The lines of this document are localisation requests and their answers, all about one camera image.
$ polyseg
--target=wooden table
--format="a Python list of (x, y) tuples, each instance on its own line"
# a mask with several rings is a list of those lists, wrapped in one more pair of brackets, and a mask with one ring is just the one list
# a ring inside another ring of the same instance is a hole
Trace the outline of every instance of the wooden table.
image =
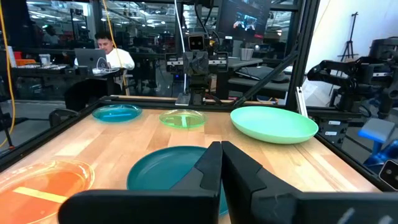
[[(271, 144), (239, 132), (229, 113), (204, 112), (208, 121), (199, 128), (163, 125), (165, 110), (144, 110), (130, 123), (104, 124), (87, 116), (29, 156), (0, 174), (44, 161), (74, 159), (92, 166), (92, 189), (126, 189), (130, 168), (143, 156), (170, 146), (208, 147), (230, 141), (282, 180), (302, 191), (377, 192), (378, 189), (315, 138), (293, 145)], [(52, 216), (45, 223), (56, 223)], [(220, 223), (229, 223), (229, 216)]]

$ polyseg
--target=white wall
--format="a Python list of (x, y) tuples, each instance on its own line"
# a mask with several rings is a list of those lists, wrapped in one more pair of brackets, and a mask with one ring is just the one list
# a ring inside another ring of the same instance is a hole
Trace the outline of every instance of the white wall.
[[(340, 61), (355, 12), (353, 46), (359, 57), (368, 55), (372, 40), (398, 36), (398, 0), (321, 0), (306, 72), (322, 60)], [(307, 105), (329, 102), (330, 84), (307, 80), (303, 87)]]

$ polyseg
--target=computer screen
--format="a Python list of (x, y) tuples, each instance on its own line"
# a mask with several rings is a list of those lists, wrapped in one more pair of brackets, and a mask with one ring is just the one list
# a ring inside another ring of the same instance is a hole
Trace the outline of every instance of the computer screen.
[(271, 0), (223, 0), (218, 23), (221, 38), (262, 42)]

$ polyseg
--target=clear green plate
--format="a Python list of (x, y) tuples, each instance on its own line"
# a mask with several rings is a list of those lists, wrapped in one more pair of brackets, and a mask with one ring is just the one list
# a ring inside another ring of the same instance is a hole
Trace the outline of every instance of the clear green plate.
[(301, 114), (267, 106), (245, 106), (231, 113), (236, 128), (266, 142), (294, 144), (309, 140), (318, 125)]
[[(129, 190), (168, 190), (180, 181), (206, 151), (204, 147), (176, 146), (144, 156), (127, 177)], [(228, 212), (221, 184), (220, 215)]]
[(175, 128), (196, 128), (204, 125), (206, 116), (194, 110), (171, 110), (159, 116), (162, 123)]
[(103, 122), (120, 123), (135, 119), (142, 109), (134, 105), (109, 105), (93, 111), (93, 116)]

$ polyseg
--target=dark teal plate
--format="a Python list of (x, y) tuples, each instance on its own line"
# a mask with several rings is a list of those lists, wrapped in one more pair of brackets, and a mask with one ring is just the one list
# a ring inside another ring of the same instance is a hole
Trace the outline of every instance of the dark teal plate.
[(93, 116), (107, 123), (120, 123), (138, 117), (142, 109), (134, 105), (109, 105), (94, 110)]
[[(129, 190), (167, 190), (187, 174), (206, 151), (204, 147), (177, 146), (155, 151), (140, 159), (127, 177)], [(228, 213), (221, 185), (220, 215)]]

